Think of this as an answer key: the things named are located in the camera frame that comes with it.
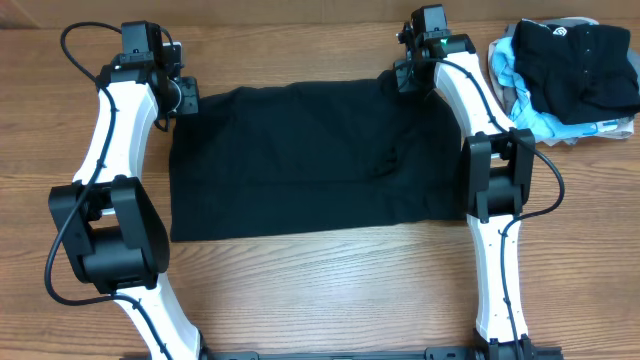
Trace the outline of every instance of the black cloth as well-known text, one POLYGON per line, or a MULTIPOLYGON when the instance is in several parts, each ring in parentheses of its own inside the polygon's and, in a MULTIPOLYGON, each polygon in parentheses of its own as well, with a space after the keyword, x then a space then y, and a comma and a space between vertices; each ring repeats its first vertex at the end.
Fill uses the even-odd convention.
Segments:
POLYGON ((640 111, 637 74, 627 50, 628 30, 607 25, 562 28, 523 20, 512 46, 515 71, 538 112, 565 125, 633 116, 640 111))
POLYGON ((462 219, 460 130, 435 93, 375 80, 242 87, 177 119, 173 241, 462 219))

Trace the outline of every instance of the black metal base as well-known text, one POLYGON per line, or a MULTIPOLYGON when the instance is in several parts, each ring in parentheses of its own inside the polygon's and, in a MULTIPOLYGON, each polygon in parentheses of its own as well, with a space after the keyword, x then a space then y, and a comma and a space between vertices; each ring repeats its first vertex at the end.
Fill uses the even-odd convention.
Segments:
MULTIPOLYGON (((511 350, 513 345, 496 345, 501 348, 498 355, 485 353, 480 348, 463 346, 433 347, 425 351, 380 351, 380 352, 336 352, 317 354, 268 354, 256 352, 205 352, 199 360, 516 360, 511 350)), ((525 352, 525 360, 564 360, 559 348, 536 349, 531 345, 525 352)), ((151 360, 146 358, 124 358, 121 360, 151 360)))
POLYGON ((198 83, 194 77, 180 78, 176 84, 180 87, 182 93, 182 101, 180 106, 176 109, 177 115, 190 115, 198 113, 198 100, 200 94, 198 93, 198 83))

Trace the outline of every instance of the shirt logo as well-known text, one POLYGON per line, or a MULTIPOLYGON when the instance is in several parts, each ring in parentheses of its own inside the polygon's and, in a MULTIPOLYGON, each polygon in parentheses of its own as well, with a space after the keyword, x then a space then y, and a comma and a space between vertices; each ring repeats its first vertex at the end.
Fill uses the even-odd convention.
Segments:
POLYGON ((561 26, 553 31, 553 35, 565 36, 567 35, 567 29, 561 26))

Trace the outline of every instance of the wire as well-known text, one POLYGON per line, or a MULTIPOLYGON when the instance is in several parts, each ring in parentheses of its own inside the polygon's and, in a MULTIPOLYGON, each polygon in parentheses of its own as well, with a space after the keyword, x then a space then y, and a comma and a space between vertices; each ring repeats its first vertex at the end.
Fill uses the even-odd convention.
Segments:
MULTIPOLYGON (((484 92, 482 91, 482 88, 480 87, 480 84, 478 83, 478 81, 475 79, 475 77, 473 76, 473 74, 471 74, 470 71, 468 71, 467 69, 465 69, 464 67, 448 61, 448 60, 444 60, 444 59, 434 59, 434 58, 425 58, 425 59, 421 59, 418 62, 412 62, 412 69, 415 66, 416 63, 441 63, 441 64, 445 64, 448 66, 451 66, 457 70, 459 70, 460 72, 462 72, 467 78, 469 78, 469 80, 471 80, 471 82, 473 83, 473 85, 475 86, 476 90, 478 91, 478 95, 480 95, 480 99, 482 100, 482 103, 485 107, 485 109, 487 110, 487 115, 489 116, 489 122, 491 122, 498 130, 500 130, 503 133, 507 133, 508 131, 503 128, 502 126, 500 126, 500 124, 498 124, 498 121, 496 120, 496 117, 493 115, 493 112, 491 111, 491 107, 489 106, 489 102, 487 101, 487 98, 484 94, 484 92)), ((405 62, 403 64, 400 64, 398 67, 396 67, 396 69, 402 68, 402 67, 406 67, 408 66, 409 62, 405 62)), ((513 333, 513 342, 514 342, 514 346, 516 349, 516 358, 518 360, 522 360, 523 359, 523 354, 522 354, 522 349, 520 348, 520 346, 518 346, 518 331, 516 329, 516 323, 515 323, 515 319, 513 317, 513 309, 511 307, 511 299, 509 298, 509 289, 507 287, 507 277, 506 277, 506 271, 505 271, 505 259, 504 259, 504 252, 505 252, 505 245, 506 245, 506 238, 508 237, 508 232, 509 229, 513 226, 513 224, 517 223, 518 221, 522 221, 525 219, 530 219, 536 216, 541 216, 541 215, 545 215, 548 214, 552 211, 554 211, 555 209, 557 209, 560 204, 562 203, 562 200, 564 199, 564 194, 565 194, 565 184, 564 184, 564 179, 562 178, 562 175, 560 174, 560 171, 558 170, 558 168, 553 164, 553 162, 543 153, 541 153, 538 149, 535 148, 535 146, 531 146, 528 143, 524 142, 521 138, 519 138, 518 136, 516 136, 513 132, 509 132, 510 134, 510 138, 517 142, 518 144, 520 144, 521 146, 523 146, 525 149, 533 152, 538 158, 540 158, 540 160, 542 160, 548 167, 549 169, 551 169, 551 171, 553 172, 553 175, 556 177, 557 181, 558 181, 558 187, 559 187, 559 191, 558 191, 558 198, 556 199, 556 201, 553 203, 553 205, 551 205, 550 207, 543 209, 543 210, 539 210, 539 211, 535 211, 532 213, 528 213, 528 214, 524 214, 524 215, 519 215, 519 216, 514 216, 513 219, 507 224, 507 226, 504 227, 504 229, 502 230, 502 232, 499 232, 499 234, 501 235, 501 241, 500 241, 500 272, 501 272, 501 277, 502 277, 502 290, 504 292, 504 302, 507 305, 507 311, 509 313, 509 321, 511 323, 511 331, 513 333)))
MULTIPOLYGON (((173 46, 173 38, 171 37, 171 34, 169 33, 169 30, 163 28, 162 26, 160 26, 160 31, 162 31, 162 33, 167 37, 167 39, 169 39, 169 45, 171 45, 171 52, 173 53, 174 56, 172 56, 172 59, 175 59, 175 52, 176 52, 176 48, 173 46)), ((168 76, 172 76, 173 72, 176 69, 176 63, 172 61, 172 65, 171 65, 171 70, 168 69, 168 66, 166 66, 165 70, 167 71, 167 75, 168 76)), ((155 127, 162 131, 162 132, 169 132, 169 129, 171 128, 171 117, 170 117, 170 113, 174 110, 171 110, 167 113, 164 114, 164 120, 165 120, 165 126, 162 126, 160 124, 160 119, 156 119, 153 121, 153 125, 155 125, 155 127)))
POLYGON ((67 56, 69 61, 71 61, 71 63, 76 68, 78 68, 78 70, 80 70, 83 74, 85 74, 96 85, 98 89, 102 90, 105 96, 107 97, 107 99, 109 100, 109 104, 111 106, 111 119, 109 121, 109 129, 105 137, 104 145, 102 146, 102 151, 100 152, 100 156, 98 157, 98 161, 96 162, 96 169, 94 170, 93 174, 91 175, 91 178, 87 182, 87 185, 85 185, 84 189, 80 193, 80 196, 78 197, 75 205, 71 209, 69 216, 65 220, 64 224, 60 228, 60 231, 58 232, 58 235, 53 241, 53 245, 51 246, 51 250, 49 251, 49 256, 47 257, 47 263, 45 265, 44 285, 45 285, 45 288, 47 289, 47 293, 49 293, 49 296, 51 296, 51 298, 53 298, 58 303, 67 305, 67 306, 83 306, 83 305, 90 305, 90 304, 98 304, 98 303, 112 301, 112 300, 129 302, 130 304, 132 304, 134 309, 140 312, 140 315, 142 315, 143 319, 149 326, 149 330, 151 331, 153 338, 155 339, 156 343, 160 347, 160 352, 164 354, 168 360, 172 360, 173 358, 169 354, 166 344, 160 340, 158 331, 153 325, 153 322, 151 321, 149 314, 144 310, 144 308, 142 307, 139 301, 129 296, 122 295, 122 294, 115 294, 115 293, 111 295, 100 296, 100 297, 84 299, 84 300, 69 300, 60 296, 58 293, 56 293, 56 291, 53 288, 51 273, 53 270, 53 263, 54 263, 56 254, 58 252, 58 249, 60 248, 60 244, 62 243, 62 238, 64 237, 64 234, 67 232, 67 229, 69 228, 69 224, 71 223, 71 220, 74 218, 74 216, 76 216, 76 214, 80 215, 79 213, 80 207, 84 205, 87 199, 87 196, 91 191, 91 188, 96 183, 98 176, 100 175, 100 171, 102 170, 103 167, 105 167, 104 162, 107 157, 109 145, 111 144, 111 138, 113 137, 113 131, 115 129, 115 124, 116 124, 116 112, 118 111, 118 109, 116 108, 115 101, 113 100, 113 96, 111 96, 111 93, 109 92, 107 87, 103 83, 101 83, 87 69, 85 69, 82 65, 80 65, 80 63, 78 63, 78 61, 71 55, 71 53, 69 52, 69 49, 67 48, 67 43, 66 43, 67 34, 69 34, 69 32, 73 29, 76 29, 79 27, 85 27, 85 26, 102 27, 102 28, 113 30, 117 33, 122 33, 122 31, 115 26, 111 26, 111 25, 103 24, 99 22, 88 21, 88 22, 79 22, 76 24, 69 25, 67 28, 64 29, 64 31, 60 35, 60 46, 62 47, 62 51, 67 56))
POLYGON ((398 85, 398 91, 402 90, 402 88, 404 88, 409 83, 409 80, 411 80, 411 77, 413 76, 414 67, 415 67, 415 64, 412 64, 411 67, 409 68, 409 71, 407 72, 407 77, 405 77, 402 83, 398 85))

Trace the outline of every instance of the black joint motor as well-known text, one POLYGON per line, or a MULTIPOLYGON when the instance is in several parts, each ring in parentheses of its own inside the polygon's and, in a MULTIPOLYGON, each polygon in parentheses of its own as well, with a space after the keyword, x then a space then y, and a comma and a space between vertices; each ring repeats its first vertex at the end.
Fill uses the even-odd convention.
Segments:
MULTIPOLYGON (((61 230, 85 186, 79 181, 51 189, 49 210, 61 230)), ((169 267, 169 237, 138 178, 116 176, 94 185, 74 214, 62 243, 74 274, 102 294, 122 288, 156 286, 169 267), (94 228, 103 211, 114 211, 118 226, 94 228)))
POLYGON ((458 176, 461 211, 483 223, 490 216, 519 214, 529 199, 533 152, 513 139, 518 137, 530 148, 535 146, 531 130, 511 129, 508 133, 486 135, 482 132, 465 139, 458 176), (492 167, 492 155, 507 161, 492 167))
POLYGON ((398 42, 406 47, 406 59, 394 64, 398 90, 410 92, 418 89, 407 77, 418 84, 426 84, 426 91, 432 88, 433 63, 425 63, 426 58, 444 59, 457 52, 475 53, 476 49, 466 34, 452 35, 447 27, 447 17, 442 5, 423 6, 411 14, 411 20, 405 22, 397 34, 398 42))

